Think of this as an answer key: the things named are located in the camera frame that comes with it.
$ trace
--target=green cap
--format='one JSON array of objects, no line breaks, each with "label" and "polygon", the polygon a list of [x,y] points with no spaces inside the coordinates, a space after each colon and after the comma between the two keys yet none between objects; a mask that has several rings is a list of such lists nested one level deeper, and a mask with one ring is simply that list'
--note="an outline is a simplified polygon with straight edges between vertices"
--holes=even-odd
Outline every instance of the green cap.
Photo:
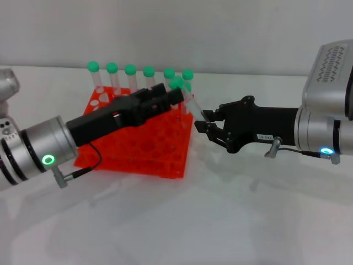
[{"label": "green cap", "polygon": [[154,76],[154,68],[153,66],[146,66],[143,69],[143,75],[146,77],[153,77]]},{"label": "green cap", "polygon": [[172,79],[175,76],[175,71],[173,68],[164,69],[164,78]]},{"label": "green cap", "polygon": [[183,71],[183,79],[184,79],[184,80],[189,81],[189,80],[192,80],[193,78],[194,78],[194,72],[193,72],[193,70],[185,69],[185,70]]},{"label": "green cap", "polygon": [[109,64],[106,65],[106,70],[108,73],[117,73],[118,71],[118,66],[114,62],[110,62]]},{"label": "green cap", "polygon": [[172,80],[170,80],[169,87],[171,89],[181,88],[183,86],[183,83],[183,79],[180,76],[176,76]]},{"label": "green cap", "polygon": [[133,76],[136,74],[136,66],[135,65],[127,65],[125,66],[125,73],[128,76]]},{"label": "green cap", "polygon": [[89,62],[87,64],[88,71],[91,73],[98,72],[99,71],[99,64],[96,61]]}]

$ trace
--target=silver cylinder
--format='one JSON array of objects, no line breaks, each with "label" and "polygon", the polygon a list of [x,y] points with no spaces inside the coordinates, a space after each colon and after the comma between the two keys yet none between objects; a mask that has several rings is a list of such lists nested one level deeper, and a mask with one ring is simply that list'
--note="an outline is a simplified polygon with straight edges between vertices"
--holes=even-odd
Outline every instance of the silver cylinder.
[{"label": "silver cylinder", "polygon": [[46,170],[77,156],[72,136],[59,116],[28,128],[27,135]]},{"label": "silver cylinder", "polygon": [[1,124],[8,124],[2,130],[2,138],[4,138],[6,145],[10,149],[11,155],[16,161],[18,167],[26,176],[26,178],[32,178],[40,174],[41,172],[35,165],[29,151],[19,136],[18,129],[10,117],[0,119]]},{"label": "silver cylinder", "polygon": [[295,142],[299,150],[320,152],[333,147],[334,118],[300,107],[295,122]]}]

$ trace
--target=white background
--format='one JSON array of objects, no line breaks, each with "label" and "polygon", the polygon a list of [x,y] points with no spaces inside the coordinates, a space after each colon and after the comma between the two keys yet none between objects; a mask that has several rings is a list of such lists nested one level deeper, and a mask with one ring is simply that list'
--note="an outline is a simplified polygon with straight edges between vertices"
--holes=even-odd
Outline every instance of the white background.
[{"label": "white background", "polygon": [[352,0],[3,0],[0,63],[307,75],[353,38]]}]

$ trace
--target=black cable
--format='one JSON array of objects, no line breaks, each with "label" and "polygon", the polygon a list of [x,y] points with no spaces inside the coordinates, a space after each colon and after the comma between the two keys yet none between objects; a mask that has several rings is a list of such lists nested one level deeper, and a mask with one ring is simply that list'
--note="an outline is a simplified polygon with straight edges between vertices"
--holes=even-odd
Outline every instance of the black cable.
[{"label": "black cable", "polygon": [[291,148],[279,148],[278,151],[290,151],[295,153],[302,153],[302,151],[291,149]]},{"label": "black cable", "polygon": [[91,172],[92,170],[94,170],[96,167],[98,167],[101,164],[101,162],[103,160],[101,153],[91,142],[89,142],[88,144],[97,152],[97,154],[99,156],[99,161],[93,167],[85,167],[85,168],[79,169],[77,171],[72,172],[68,176],[71,175],[73,178],[78,178],[84,174],[87,174],[88,172]]},{"label": "black cable", "polygon": [[321,158],[320,152],[299,151],[299,150],[295,150],[295,149],[291,149],[291,148],[279,148],[278,151],[290,151],[290,152],[294,152],[294,153],[300,153],[304,156]]},{"label": "black cable", "polygon": [[89,142],[88,144],[97,152],[97,154],[99,156],[99,161],[97,162],[97,164],[95,164],[93,167],[91,167],[91,169],[93,170],[93,169],[95,169],[96,167],[98,167],[101,164],[103,158],[101,156],[101,153],[97,149],[97,147],[95,147],[91,142]]}]

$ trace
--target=clear test tube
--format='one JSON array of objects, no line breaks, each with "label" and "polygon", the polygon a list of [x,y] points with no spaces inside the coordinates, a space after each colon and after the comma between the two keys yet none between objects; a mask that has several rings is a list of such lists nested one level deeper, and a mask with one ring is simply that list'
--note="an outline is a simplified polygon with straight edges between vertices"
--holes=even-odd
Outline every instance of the clear test tube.
[{"label": "clear test tube", "polygon": [[186,109],[192,113],[195,120],[209,122],[207,116],[204,114],[200,105],[195,100],[194,95],[191,93],[191,84],[185,82],[184,87],[181,89],[181,91],[183,92]]},{"label": "clear test tube", "polygon": [[185,69],[183,72],[183,79],[187,81],[187,83],[191,84],[192,80],[194,79],[194,72],[190,69]]},{"label": "clear test tube", "polygon": [[92,61],[87,64],[87,68],[88,68],[88,71],[90,71],[90,74],[92,76],[95,91],[97,93],[103,93],[104,88],[100,79],[99,64],[96,61]]},{"label": "clear test tube", "polygon": [[208,121],[201,107],[198,105],[193,95],[191,94],[191,85],[189,83],[185,83],[185,81],[183,81],[183,79],[180,77],[175,77],[173,80],[171,80],[170,87],[172,89],[175,89],[175,87],[181,88],[181,92],[183,93],[184,97],[183,103],[186,107],[181,108],[183,114],[190,112],[194,116],[195,120]]},{"label": "clear test tube", "polygon": [[135,65],[127,65],[125,66],[125,73],[127,78],[129,79],[129,88],[130,93],[135,93],[137,88],[137,80],[136,80],[136,66]]},{"label": "clear test tube", "polygon": [[121,94],[121,87],[119,82],[119,77],[117,71],[119,70],[118,66],[114,62],[110,62],[106,65],[106,71],[109,73],[111,87],[115,95]]},{"label": "clear test tube", "polygon": [[175,71],[173,68],[164,69],[164,78],[165,78],[165,88],[167,91],[170,91],[169,83],[175,77]]},{"label": "clear test tube", "polygon": [[155,71],[152,66],[146,66],[143,69],[143,75],[146,78],[147,88],[151,88],[156,85],[156,81],[154,80],[154,74],[155,74]]}]

